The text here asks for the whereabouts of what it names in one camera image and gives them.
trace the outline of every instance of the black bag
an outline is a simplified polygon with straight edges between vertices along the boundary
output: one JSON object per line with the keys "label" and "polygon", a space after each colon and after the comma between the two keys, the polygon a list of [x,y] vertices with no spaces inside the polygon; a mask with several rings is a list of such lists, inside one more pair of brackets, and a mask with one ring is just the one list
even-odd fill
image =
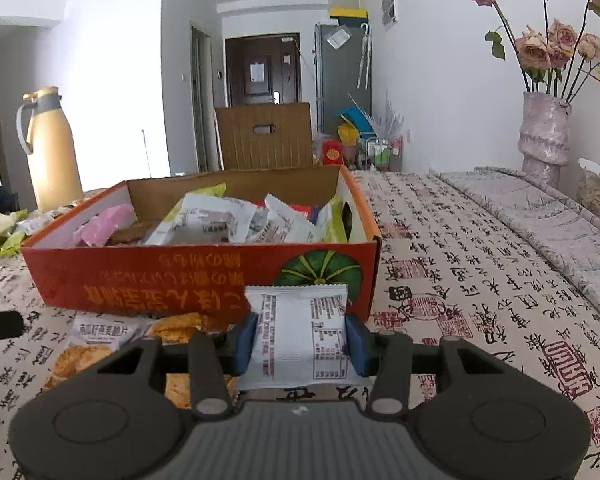
{"label": "black bag", "polygon": [[0,186],[0,213],[7,215],[19,210],[20,203],[18,201],[18,194],[12,193]]}

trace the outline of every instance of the pumpkin illustration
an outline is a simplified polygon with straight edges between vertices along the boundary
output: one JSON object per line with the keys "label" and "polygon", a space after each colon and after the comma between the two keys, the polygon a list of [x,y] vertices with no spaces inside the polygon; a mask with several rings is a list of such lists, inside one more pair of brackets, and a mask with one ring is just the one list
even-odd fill
{"label": "pumpkin illustration", "polygon": [[347,285],[349,303],[355,303],[362,286],[360,264],[336,251],[318,250],[289,260],[274,280],[275,286]]}

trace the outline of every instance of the bed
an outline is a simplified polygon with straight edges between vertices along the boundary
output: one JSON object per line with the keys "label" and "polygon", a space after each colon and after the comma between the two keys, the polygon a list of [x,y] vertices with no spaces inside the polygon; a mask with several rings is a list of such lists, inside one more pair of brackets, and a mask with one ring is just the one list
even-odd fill
{"label": "bed", "polygon": [[[552,246],[556,238],[562,247],[581,252],[572,243],[583,239],[573,229],[576,223],[595,238],[589,245],[598,250],[600,224],[566,197],[515,172],[359,172],[356,179],[384,237],[368,325],[407,333],[424,344],[448,335],[466,338],[574,400],[592,430],[577,478],[600,480],[600,262],[585,272]],[[493,193],[497,185],[507,193]],[[577,218],[560,216],[568,214]],[[545,221],[554,224],[547,230]],[[538,231],[557,236],[547,241]],[[21,258],[0,262],[0,310],[9,309],[22,313],[27,331],[18,340],[0,342],[0,478],[5,480],[22,477],[7,444],[9,421],[45,383],[75,314],[42,303]],[[412,405],[436,394],[434,376],[412,381]],[[248,395],[364,403],[368,390],[309,386]]]}

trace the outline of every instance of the gray handle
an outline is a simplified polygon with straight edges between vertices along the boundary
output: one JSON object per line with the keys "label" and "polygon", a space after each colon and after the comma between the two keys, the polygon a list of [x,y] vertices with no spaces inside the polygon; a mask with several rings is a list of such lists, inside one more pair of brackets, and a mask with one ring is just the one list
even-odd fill
{"label": "gray handle", "polygon": [[20,145],[22,146],[22,149],[24,150],[24,152],[27,155],[32,155],[33,154],[33,148],[31,147],[31,145],[27,142],[27,138],[24,136],[24,133],[22,131],[22,111],[26,110],[27,108],[35,108],[36,106],[38,106],[38,102],[37,101],[32,101],[29,103],[23,103],[20,105],[20,108],[18,108],[18,111],[16,112],[16,130],[18,131],[18,140],[20,141]]}

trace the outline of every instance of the cardboard box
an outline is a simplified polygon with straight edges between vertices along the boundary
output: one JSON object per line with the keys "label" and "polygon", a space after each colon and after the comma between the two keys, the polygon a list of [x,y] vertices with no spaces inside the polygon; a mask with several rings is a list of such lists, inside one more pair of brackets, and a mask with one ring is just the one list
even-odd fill
{"label": "cardboard box", "polygon": [[306,168],[314,163],[309,103],[216,108],[225,170]]}
{"label": "cardboard box", "polygon": [[[227,196],[322,206],[336,193],[351,211],[348,244],[221,244],[66,248],[76,228],[114,205],[161,220],[187,192],[225,182]],[[245,285],[347,283],[349,309],[370,314],[381,235],[352,174],[343,166],[220,171],[131,180],[96,195],[26,241],[22,254],[46,304],[110,314],[203,312],[238,322]]]}

